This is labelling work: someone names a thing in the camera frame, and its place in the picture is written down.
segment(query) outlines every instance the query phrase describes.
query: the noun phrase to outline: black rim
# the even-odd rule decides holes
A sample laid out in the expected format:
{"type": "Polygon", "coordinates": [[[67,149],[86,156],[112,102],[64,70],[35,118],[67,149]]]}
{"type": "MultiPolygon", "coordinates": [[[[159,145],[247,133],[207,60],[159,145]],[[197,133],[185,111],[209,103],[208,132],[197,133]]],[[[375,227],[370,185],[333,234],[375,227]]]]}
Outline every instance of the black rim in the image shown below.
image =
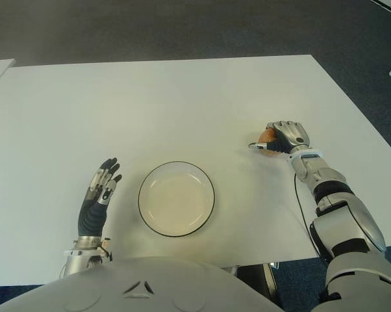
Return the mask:
{"type": "Polygon", "coordinates": [[[154,169],[152,169],[150,171],[150,173],[148,173],[145,177],[145,179],[142,181],[142,184],[141,184],[141,187],[139,188],[139,193],[138,193],[138,209],[139,209],[139,214],[141,215],[141,219],[145,222],[145,224],[147,225],[147,227],[149,227],[150,229],[152,229],[155,233],[158,233],[159,235],[162,235],[162,236],[165,236],[165,237],[184,237],[184,236],[187,236],[189,234],[192,234],[196,231],[198,231],[199,229],[201,229],[205,224],[206,222],[210,219],[210,216],[213,212],[213,209],[214,209],[214,203],[216,201],[216,193],[214,192],[214,186],[213,186],[213,183],[211,182],[210,180],[210,177],[205,173],[205,171],[203,169],[201,169],[200,167],[196,166],[195,164],[192,164],[190,162],[186,162],[186,161],[169,161],[169,162],[165,162],[164,164],[160,164],[159,166],[155,167],[154,169]],[[141,195],[141,190],[142,190],[142,185],[144,185],[146,179],[149,177],[150,174],[152,174],[156,169],[158,169],[159,167],[161,166],[164,166],[165,164],[172,164],[172,163],[184,163],[184,164],[191,164],[192,166],[195,166],[197,169],[201,170],[201,172],[203,172],[205,174],[205,176],[207,177],[208,179],[208,182],[210,182],[210,185],[211,185],[211,188],[213,190],[213,204],[212,204],[212,207],[211,207],[211,210],[210,210],[210,213],[208,214],[207,216],[207,219],[198,227],[196,228],[195,230],[187,233],[187,234],[184,234],[184,235],[166,235],[166,234],[162,234],[160,232],[158,232],[157,230],[153,229],[146,221],[145,221],[145,218],[144,216],[142,216],[142,212],[141,212],[141,207],[140,207],[140,204],[139,204],[139,198],[140,198],[140,195],[141,195]]]}

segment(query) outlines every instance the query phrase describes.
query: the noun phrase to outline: cable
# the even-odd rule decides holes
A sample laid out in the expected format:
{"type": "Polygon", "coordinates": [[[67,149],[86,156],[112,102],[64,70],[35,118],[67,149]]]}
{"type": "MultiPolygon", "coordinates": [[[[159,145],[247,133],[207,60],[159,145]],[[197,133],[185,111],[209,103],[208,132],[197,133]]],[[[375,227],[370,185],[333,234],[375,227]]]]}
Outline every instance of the cable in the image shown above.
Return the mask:
{"type": "Polygon", "coordinates": [[[312,240],[310,231],[308,230],[307,222],[305,221],[304,212],[303,212],[303,210],[302,210],[301,202],[299,201],[299,197],[298,197],[298,191],[297,191],[297,174],[294,175],[294,188],[295,188],[295,195],[297,196],[297,201],[298,201],[299,209],[301,209],[302,220],[304,221],[304,226],[305,226],[305,229],[307,230],[308,237],[309,237],[309,239],[310,239],[310,241],[311,241],[312,247],[314,247],[315,252],[317,253],[318,257],[321,259],[321,261],[322,261],[322,263],[324,264],[324,266],[325,266],[326,268],[328,268],[327,263],[325,262],[325,260],[323,259],[323,257],[322,257],[322,256],[320,255],[320,253],[318,252],[318,249],[317,249],[317,247],[315,246],[314,241],[312,240]]]}

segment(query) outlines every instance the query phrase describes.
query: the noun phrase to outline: plate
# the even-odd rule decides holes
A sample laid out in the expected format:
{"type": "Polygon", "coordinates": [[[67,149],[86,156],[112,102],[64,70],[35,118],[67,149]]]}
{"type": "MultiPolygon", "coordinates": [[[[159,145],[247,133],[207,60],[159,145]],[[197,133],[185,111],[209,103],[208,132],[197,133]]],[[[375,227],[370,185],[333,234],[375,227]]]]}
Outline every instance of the plate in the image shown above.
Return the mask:
{"type": "Polygon", "coordinates": [[[154,231],[180,237],[197,231],[214,206],[207,174],[188,162],[167,162],[152,170],[139,190],[139,212],[154,231]]]}

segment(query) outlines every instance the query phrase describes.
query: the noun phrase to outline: floor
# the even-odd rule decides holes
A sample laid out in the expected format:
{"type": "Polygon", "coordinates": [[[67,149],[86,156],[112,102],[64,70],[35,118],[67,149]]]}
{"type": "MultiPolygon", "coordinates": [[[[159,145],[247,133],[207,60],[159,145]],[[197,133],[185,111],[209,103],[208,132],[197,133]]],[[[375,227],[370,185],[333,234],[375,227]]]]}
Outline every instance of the floor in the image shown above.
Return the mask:
{"type": "MultiPolygon", "coordinates": [[[[0,0],[0,59],[16,66],[298,54],[391,145],[391,13],[370,0],[0,0]]],[[[291,261],[275,277],[287,311],[310,311],[325,269],[291,261]]]]}

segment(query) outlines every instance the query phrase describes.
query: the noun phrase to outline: tabletop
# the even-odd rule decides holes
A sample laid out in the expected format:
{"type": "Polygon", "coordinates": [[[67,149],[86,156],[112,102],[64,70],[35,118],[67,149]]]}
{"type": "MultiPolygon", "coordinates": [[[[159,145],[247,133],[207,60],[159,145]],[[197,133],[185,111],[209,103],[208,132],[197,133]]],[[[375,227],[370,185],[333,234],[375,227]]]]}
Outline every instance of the tabletop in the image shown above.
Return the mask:
{"type": "MultiPolygon", "coordinates": [[[[391,148],[310,55],[7,70],[0,285],[58,277],[88,182],[114,156],[123,179],[104,236],[115,259],[174,255],[228,267],[315,257],[286,156],[247,148],[276,120],[303,123],[391,245],[391,148]],[[214,186],[210,219],[186,237],[158,235],[138,211],[145,176],[169,161],[197,165],[214,186]]],[[[310,223],[315,203],[305,185],[298,191],[310,223]]]]}

